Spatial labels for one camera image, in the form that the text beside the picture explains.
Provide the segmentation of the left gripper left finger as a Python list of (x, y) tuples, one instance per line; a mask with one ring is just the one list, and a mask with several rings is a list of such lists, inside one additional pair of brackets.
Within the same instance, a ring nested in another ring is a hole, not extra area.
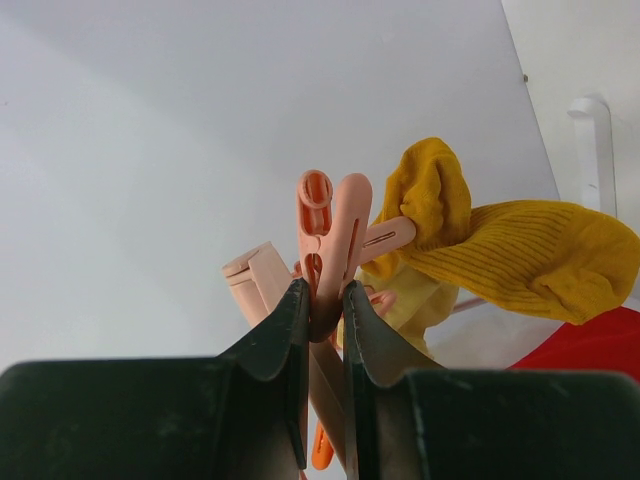
[(309, 288), (215, 357), (32, 361), (1, 377), (5, 479), (295, 479)]

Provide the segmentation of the mustard yellow sock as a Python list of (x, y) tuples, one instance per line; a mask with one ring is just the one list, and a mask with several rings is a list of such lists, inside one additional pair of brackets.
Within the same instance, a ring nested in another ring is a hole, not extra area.
[(577, 204), (517, 200), (472, 207), (460, 163), (439, 138), (409, 147), (376, 221), (410, 219), (407, 245), (364, 264), (388, 280), (405, 264), (512, 312), (582, 325), (621, 306), (639, 271), (639, 238)]

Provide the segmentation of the pink round clip hanger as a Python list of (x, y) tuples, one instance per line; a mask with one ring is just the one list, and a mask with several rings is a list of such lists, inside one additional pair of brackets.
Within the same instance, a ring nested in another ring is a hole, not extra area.
[(414, 223), (396, 217), (368, 224), (372, 186), (360, 173), (338, 186), (319, 170), (305, 172), (296, 190), (299, 264), (289, 269), (275, 247), (266, 242), (222, 268), (231, 293), (251, 326), (276, 308), (296, 278), (310, 290), (309, 399), (334, 448), (345, 454), (345, 380), (335, 346), (342, 315), (342, 296), (357, 268), (393, 252), (416, 235)]

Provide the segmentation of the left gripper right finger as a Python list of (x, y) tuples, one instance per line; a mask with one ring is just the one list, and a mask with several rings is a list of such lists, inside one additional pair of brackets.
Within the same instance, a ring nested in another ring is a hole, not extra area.
[(451, 370), (344, 293), (351, 479), (635, 479), (639, 386), (623, 374)]

